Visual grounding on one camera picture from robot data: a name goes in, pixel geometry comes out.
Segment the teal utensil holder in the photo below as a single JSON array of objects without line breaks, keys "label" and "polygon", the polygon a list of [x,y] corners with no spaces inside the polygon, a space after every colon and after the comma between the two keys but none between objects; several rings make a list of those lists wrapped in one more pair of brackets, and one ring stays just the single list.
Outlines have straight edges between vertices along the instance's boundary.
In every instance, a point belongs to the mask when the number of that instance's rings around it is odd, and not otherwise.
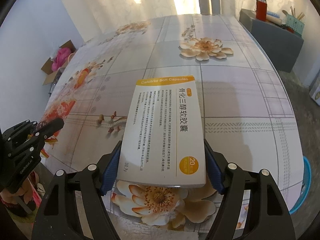
[{"label": "teal utensil holder", "polygon": [[302,22],[305,14],[301,12],[299,15],[296,14],[294,7],[290,7],[290,13],[287,13],[285,25],[293,31],[294,34],[302,37],[305,24]]}]

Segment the red canister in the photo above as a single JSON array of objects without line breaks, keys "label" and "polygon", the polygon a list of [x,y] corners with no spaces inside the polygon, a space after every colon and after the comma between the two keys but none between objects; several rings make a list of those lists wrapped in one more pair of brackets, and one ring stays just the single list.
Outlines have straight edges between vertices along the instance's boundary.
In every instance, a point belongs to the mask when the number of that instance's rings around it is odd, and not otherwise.
[{"label": "red canister", "polygon": [[266,0],[256,0],[256,19],[265,22],[267,15],[267,1]]}]

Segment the white yellow medicine box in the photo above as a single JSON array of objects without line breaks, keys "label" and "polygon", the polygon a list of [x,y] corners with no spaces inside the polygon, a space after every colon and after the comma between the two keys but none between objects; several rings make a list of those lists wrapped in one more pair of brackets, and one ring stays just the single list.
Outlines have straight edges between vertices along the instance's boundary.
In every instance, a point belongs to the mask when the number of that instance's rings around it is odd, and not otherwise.
[{"label": "white yellow medicine box", "polygon": [[137,81],[117,178],[164,187],[206,183],[201,110],[192,75]]}]

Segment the brown cardboard box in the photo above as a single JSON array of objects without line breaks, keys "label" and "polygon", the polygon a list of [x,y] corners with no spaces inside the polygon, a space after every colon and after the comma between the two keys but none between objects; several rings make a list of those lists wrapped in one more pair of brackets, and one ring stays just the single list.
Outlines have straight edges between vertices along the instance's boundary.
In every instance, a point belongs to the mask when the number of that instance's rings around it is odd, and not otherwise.
[{"label": "brown cardboard box", "polygon": [[58,78],[58,75],[64,71],[75,52],[76,48],[71,40],[59,46],[41,67],[41,70],[46,74],[43,85],[51,84]]}]

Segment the grey cabinet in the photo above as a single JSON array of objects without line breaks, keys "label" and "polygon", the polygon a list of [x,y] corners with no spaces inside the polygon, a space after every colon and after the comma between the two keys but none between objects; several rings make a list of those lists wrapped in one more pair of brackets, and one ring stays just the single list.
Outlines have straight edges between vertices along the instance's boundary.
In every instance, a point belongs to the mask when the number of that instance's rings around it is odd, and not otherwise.
[{"label": "grey cabinet", "polygon": [[300,36],[256,19],[255,13],[248,9],[241,9],[239,21],[260,44],[276,70],[291,72],[304,43]]}]

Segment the blue plastic trash basket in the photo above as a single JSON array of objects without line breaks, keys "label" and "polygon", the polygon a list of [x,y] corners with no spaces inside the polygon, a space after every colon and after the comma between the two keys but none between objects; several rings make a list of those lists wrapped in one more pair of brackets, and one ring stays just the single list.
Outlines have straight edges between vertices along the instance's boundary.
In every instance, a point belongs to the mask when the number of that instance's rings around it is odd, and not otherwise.
[{"label": "blue plastic trash basket", "polygon": [[300,191],[300,196],[297,199],[295,205],[293,208],[290,210],[290,214],[294,214],[304,203],[306,200],[308,193],[310,191],[311,187],[311,181],[312,181],[312,170],[311,170],[311,165],[306,156],[303,156],[303,161],[304,161],[304,173],[303,173],[303,181],[302,181],[302,188]]}]

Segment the floral plastic tablecloth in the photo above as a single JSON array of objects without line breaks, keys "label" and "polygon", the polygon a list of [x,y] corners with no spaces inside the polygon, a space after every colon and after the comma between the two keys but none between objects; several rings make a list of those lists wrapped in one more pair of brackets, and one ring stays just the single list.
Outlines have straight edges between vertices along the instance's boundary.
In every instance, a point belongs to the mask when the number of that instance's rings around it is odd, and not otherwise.
[{"label": "floral plastic tablecloth", "polygon": [[81,171],[124,141],[119,178],[103,198],[113,215],[154,228],[207,232],[222,197],[196,183],[202,139],[244,170],[265,169],[288,209],[303,184],[295,114],[270,58],[233,17],[178,15],[132,23],[81,47],[43,121],[50,172]]}]

